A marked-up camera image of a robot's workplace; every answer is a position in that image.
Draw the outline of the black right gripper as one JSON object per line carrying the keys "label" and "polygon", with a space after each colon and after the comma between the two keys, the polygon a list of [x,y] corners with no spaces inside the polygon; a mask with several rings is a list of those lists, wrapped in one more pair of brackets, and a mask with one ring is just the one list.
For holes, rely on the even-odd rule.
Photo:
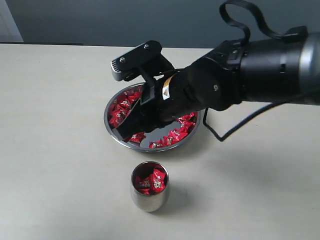
{"label": "black right gripper", "polygon": [[224,111],[242,101],[238,74],[210,59],[199,59],[173,75],[168,90],[168,99],[160,96],[143,105],[137,100],[116,128],[119,138],[165,127],[178,117],[206,108]]}

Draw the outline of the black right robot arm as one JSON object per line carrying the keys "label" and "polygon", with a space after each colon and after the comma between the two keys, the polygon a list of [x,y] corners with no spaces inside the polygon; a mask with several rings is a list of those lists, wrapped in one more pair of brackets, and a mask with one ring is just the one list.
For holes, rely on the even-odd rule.
{"label": "black right robot arm", "polygon": [[175,119],[200,110],[224,111],[242,102],[320,103],[320,36],[297,42],[275,39],[238,47],[225,41],[191,65],[165,76],[157,95],[136,103],[113,129],[120,139],[163,128]]}

